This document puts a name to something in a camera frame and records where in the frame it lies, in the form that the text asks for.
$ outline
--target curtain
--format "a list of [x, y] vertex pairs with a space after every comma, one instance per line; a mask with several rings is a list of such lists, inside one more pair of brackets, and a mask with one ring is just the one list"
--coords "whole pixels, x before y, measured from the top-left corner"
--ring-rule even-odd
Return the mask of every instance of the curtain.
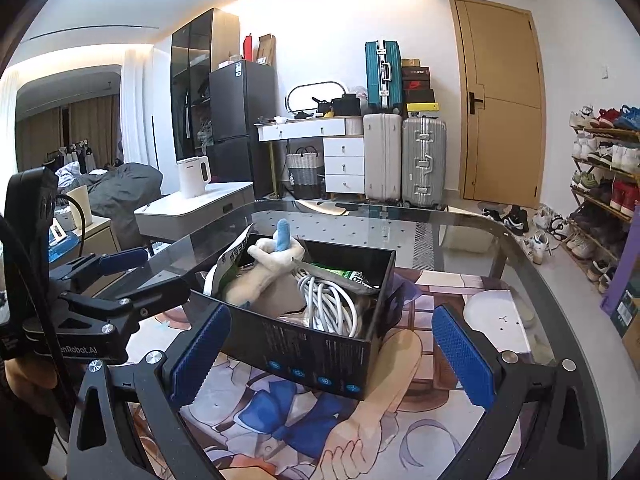
[[146, 148], [144, 72], [150, 49], [128, 48], [120, 76], [120, 132], [124, 162], [150, 164]]
[[47, 161], [47, 153], [63, 144], [62, 110], [52, 108], [15, 123], [15, 158], [18, 171], [37, 168]]
[[119, 107], [117, 94], [69, 105], [69, 142], [88, 140], [97, 168], [115, 162]]
[[6, 186], [18, 172], [15, 159], [15, 99], [19, 74], [11, 68], [0, 78], [0, 211], [4, 214]]

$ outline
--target green sneaker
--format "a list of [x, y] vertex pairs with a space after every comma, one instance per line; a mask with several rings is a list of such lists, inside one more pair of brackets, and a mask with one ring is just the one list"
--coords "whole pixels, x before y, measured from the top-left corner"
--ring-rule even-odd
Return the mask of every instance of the green sneaker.
[[582, 180], [582, 172], [576, 170], [574, 173], [574, 177], [571, 179], [571, 187], [580, 186], [581, 180]]
[[598, 187], [598, 181], [593, 176], [593, 173], [583, 173], [582, 178], [580, 179], [580, 184], [578, 187], [584, 191], [589, 191], [594, 187]]

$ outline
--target metal bolt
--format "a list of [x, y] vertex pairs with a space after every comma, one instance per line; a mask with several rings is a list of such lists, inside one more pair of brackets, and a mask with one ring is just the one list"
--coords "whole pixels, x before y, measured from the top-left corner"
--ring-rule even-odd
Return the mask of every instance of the metal bolt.
[[96, 359], [95, 361], [91, 361], [89, 363], [89, 371], [90, 372], [97, 372], [100, 368], [102, 368], [102, 361], [100, 361], [100, 359]]
[[518, 354], [516, 354], [516, 352], [512, 352], [511, 350], [505, 350], [500, 354], [500, 357], [502, 357], [502, 360], [505, 363], [508, 363], [510, 365], [514, 365], [518, 362]]
[[159, 350], [153, 350], [145, 357], [145, 361], [150, 365], [156, 364], [160, 359], [162, 359], [162, 352]]
[[565, 359], [562, 361], [562, 368], [567, 372], [575, 372], [575, 363], [571, 359]]

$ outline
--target blue bow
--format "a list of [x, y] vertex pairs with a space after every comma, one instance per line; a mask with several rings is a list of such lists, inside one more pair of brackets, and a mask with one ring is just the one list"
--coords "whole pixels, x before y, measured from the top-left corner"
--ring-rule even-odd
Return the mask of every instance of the blue bow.
[[249, 405], [237, 417], [247, 428], [270, 434], [297, 452], [319, 460], [331, 430], [348, 418], [355, 409], [351, 399], [323, 393], [318, 402], [299, 421], [285, 426], [296, 385], [290, 381], [273, 381], [269, 391], [256, 392]]

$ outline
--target yellow object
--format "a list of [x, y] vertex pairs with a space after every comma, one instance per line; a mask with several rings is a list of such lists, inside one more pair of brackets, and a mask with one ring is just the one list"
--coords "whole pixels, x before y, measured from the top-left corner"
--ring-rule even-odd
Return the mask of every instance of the yellow object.
[[406, 111], [408, 112], [439, 112], [439, 103], [407, 103]]

